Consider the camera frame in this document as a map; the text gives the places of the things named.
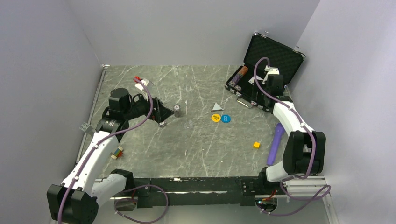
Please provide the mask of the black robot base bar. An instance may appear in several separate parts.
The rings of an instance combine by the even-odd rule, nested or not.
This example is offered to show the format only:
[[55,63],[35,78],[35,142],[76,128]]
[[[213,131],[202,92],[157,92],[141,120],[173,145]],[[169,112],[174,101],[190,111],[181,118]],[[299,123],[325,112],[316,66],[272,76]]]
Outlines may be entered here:
[[135,178],[137,190],[117,193],[112,199],[134,198],[138,208],[155,206],[238,204],[254,206],[264,198],[285,194],[279,183],[261,176]]

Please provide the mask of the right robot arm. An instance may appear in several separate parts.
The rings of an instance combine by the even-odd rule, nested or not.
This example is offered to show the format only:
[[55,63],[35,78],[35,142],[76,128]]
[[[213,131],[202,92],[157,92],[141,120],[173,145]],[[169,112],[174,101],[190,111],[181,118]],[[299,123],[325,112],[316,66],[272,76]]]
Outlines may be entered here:
[[280,101],[269,95],[260,86],[257,75],[254,81],[259,90],[275,101],[273,115],[278,118],[288,135],[288,142],[282,161],[266,168],[266,176],[258,180],[258,189],[269,194],[276,187],[276,182],[292,178],[306,179],[308,176],[323,171],[326,137],[323,132],[314,131],[301,118],[294,104]]

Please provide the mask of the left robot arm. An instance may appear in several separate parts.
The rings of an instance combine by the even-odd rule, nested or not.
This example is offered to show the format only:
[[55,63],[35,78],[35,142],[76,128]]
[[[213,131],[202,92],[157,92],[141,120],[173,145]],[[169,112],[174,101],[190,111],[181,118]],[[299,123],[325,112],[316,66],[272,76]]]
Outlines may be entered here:
[[91,224],[99,208],[111,197],[136,191],[138,187],[130,171],[115,169],[104,180],[95,180],[125,132],[131,130],[130,120],[144,116],[145,120],[161,124],[173,114],[159,98],[148,93],[132,96],[125,88],[112,90],[109,106],[103,111],[89,149],[62,183],[52,184],[47,191],[52,219],[60,224]]

